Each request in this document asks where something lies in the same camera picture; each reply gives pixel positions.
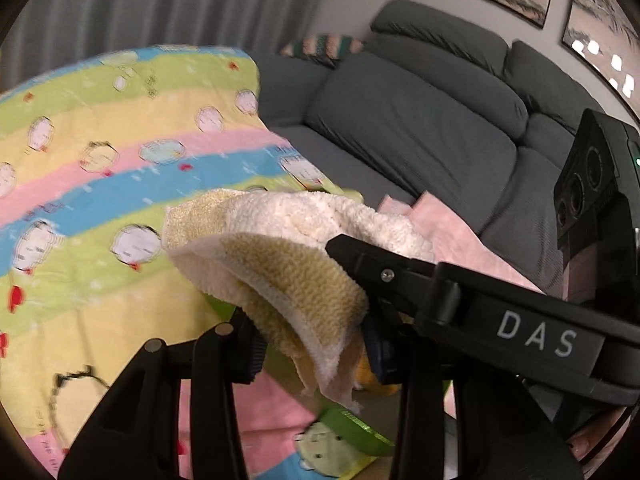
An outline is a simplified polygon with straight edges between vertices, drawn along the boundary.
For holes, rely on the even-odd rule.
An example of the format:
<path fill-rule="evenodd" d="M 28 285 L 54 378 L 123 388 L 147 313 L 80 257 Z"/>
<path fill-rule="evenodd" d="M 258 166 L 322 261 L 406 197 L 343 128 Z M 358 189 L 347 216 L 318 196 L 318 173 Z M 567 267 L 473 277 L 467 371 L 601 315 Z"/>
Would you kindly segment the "right human hand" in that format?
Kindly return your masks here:
<path fill-rule="evenodd" d="M 629 422 L 626 421 L 623 412 L 624 410 L 620 408 L 611 414 L 607 414 L 568 439 L 567 444 L 578 462 L 581 462 L 598 444 L 604 443 L 604 447 L 600 449 L 600 452 L 590 462 L 582 466 L 582 476 L 585 479 L 589 479 L 605 462 L 626 432 Z M 620 418 L 624 420 L 623 426 L 618 428 L 614 437 L 608 439 L 606 434 Z"/>

